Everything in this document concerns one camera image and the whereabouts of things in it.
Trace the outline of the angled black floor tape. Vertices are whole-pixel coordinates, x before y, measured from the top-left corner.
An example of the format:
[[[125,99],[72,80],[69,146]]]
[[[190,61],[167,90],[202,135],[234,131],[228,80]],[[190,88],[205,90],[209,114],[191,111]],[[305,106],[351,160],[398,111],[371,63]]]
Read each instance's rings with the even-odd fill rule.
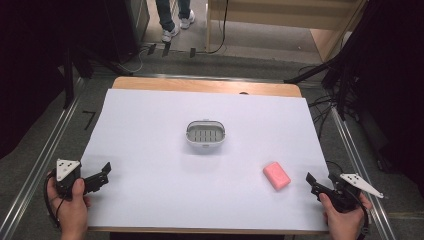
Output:
[[[84,130],[88,130],[88,128],[90,127],[90,125],[91,125],[91,123],[92,123],[92,121],[93,121],[93,119],[94,119],[94,117],[95,117],[95,115],[96,115],[96,112],[95,112],[95,111],[87,111],[87,110],[83,110],[83,112],[82,112],[82,113],[83,113],[83,114],[88,114],[88,115],[89,115],[88,122],[87,122],[86,126],[84,127]]]

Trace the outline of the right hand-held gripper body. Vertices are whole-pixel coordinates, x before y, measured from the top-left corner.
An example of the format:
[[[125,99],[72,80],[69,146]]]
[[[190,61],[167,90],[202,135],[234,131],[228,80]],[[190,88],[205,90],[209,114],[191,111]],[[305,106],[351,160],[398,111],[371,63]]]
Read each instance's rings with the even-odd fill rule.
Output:
[[[384,197],[382,192],[375,189],[357,173],[330,174],[329,179],[332,181],[334,189],[328,193],[328,196],[334,208],[341,213],[352,211],[356,208],[362,191],[378,198]]]

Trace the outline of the person's left hand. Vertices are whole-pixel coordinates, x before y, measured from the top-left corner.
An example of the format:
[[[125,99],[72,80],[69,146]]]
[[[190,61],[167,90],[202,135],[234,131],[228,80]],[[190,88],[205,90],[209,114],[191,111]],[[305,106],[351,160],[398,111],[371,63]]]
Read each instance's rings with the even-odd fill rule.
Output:
[[[88,229],[88,208],[91,205],[90,199],[84,195],[84,180],[79,178],[74,182],[71,200],[59,197],[54,177],[49,178],[46,190],[47,203],[60,223],[60,240],[84,240]]]

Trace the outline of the metal floor rail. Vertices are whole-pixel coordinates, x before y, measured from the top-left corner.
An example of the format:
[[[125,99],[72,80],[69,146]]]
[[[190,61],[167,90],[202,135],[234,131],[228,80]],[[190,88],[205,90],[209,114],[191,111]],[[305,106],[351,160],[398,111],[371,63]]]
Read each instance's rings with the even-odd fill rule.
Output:
[[[67,109],[64,109],[52,132],[50,133],[46,143],[44,144],[40,154],[38,155],[30,173],[28,174],[22,188],[18,192],[16,198],[0,226],[0,240],[11,240],[16,228],[18,227],[26,209],[28,208],[32,197],[34,196],[37,186],[45,176],[45,171],[51,161],[53,154],[56,151],[61,138],[72,119],[75,109],[79,103],[82,92],[86,88],[89,80],[79,78],[74,90],[74,99],[71,101]]]
[[[366,166],[359,154],[359,151],[355,145],[347,123],[339,116],[335,107],[331,107],[331,116],[338,129],[339,135],[347,151],[354,172],[361,176],[367,183],[371,184],[372,181],[366,170]],[[394,231],[391,227],[389,218],[382,205],[381,198],[378,198],[375,195],[372,195],[371,193],[366,193],[366,196],[369,198],[370,202],[374,206],[374,208],[370,211],[370,216],[372,219],[373,226],[378,231],[381,240],[397,240]]]

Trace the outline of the pink soap bar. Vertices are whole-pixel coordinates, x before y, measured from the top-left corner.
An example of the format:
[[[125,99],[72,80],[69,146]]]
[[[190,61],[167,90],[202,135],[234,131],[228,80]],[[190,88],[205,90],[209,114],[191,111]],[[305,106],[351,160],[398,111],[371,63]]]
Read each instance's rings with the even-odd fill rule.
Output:
[[[263,169],[270,184],[279,191],[291,183],[291,179],[278,162],[272,162]]]

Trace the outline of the dark curtain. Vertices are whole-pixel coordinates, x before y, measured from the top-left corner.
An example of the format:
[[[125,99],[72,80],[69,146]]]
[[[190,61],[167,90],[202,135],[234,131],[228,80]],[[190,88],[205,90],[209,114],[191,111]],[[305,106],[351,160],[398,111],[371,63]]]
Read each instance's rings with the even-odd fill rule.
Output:
[[[378,161],[424,197],[424,0],[368,0],[345,50]]]
[[[63,53],[82,46],[96,0],[0,0],[0,159],[64,90]]]

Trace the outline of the white soap dish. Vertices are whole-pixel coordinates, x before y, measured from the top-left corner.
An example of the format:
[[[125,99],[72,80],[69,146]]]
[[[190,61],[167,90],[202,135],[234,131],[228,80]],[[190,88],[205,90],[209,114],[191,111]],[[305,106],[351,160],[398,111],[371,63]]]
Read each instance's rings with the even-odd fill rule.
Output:
[[[226,139],[224,125],[214,120],[196,120],[186,128],[186,140],[193,147],[214,148]]]

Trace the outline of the black metal stand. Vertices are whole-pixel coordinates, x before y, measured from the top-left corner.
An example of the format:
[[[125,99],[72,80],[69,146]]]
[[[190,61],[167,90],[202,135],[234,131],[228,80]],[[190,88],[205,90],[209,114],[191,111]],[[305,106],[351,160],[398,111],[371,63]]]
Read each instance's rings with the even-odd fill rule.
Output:
[[[91,78],[94,70],[91,67],[90,60],[100,63],[118,76],[130,76],[130,73],[121,67],[114,65],[95,52],[75,44],[68,44],[63,53],[64,70],[64,90],[65,102],[64,109],[68,109],[75,98],[73,68],[83,78]]]
[[[347,55],[339,53],[332,59],[324,62],[311,70],[300,74],[297,77],[284,80],[285,84],[298,84],[318,73],[326,70],[326,74],[321,81],[324,89],[333,89],[336,83],[339,83],[338,91],[334,100],[336,103],[336,111],[342,120],[345,119],[346,97],[348,94],[348,83],[353,79],[352,67],[349,65]]]

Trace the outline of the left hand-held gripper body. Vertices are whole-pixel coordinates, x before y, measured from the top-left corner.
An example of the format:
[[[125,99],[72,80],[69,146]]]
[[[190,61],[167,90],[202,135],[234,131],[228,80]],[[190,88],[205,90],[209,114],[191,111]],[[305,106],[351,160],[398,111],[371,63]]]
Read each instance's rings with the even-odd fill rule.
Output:
[[[72,199],[73,185],[77,179],[81,179],[81,167],[81,162],[77,160],[57,160],[55,188],[60,198]]]

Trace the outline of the light wooden furniture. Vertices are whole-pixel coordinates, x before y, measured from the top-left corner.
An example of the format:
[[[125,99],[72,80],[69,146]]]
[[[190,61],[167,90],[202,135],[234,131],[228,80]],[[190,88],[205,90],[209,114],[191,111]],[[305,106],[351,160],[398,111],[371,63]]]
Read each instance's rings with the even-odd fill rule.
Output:
[[[367,0],[207,0],[206,49],[211,21],[228,20],[307,28],[322,61],[329,60],[345,34],[361,19]]]

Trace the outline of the person's right hand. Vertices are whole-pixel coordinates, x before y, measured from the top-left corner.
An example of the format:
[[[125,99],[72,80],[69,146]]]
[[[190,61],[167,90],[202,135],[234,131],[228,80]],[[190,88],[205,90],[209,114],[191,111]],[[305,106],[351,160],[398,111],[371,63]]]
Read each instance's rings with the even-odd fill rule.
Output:
[[[361,224],[365,218],[361,207],[340,213],[334,207],[330,198],[321,193],[319,199],[324,208],[323,216],[328,225],[331,240],[356,240]]]

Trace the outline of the black cabinet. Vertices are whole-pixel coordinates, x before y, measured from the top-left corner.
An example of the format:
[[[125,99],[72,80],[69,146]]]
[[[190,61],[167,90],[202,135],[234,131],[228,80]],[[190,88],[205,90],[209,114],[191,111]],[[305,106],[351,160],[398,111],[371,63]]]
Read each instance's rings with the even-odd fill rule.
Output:
[[[139,52],[150,20],[147,0],[103,0],[106,10],[104,46],[107,58],[125,63]]]

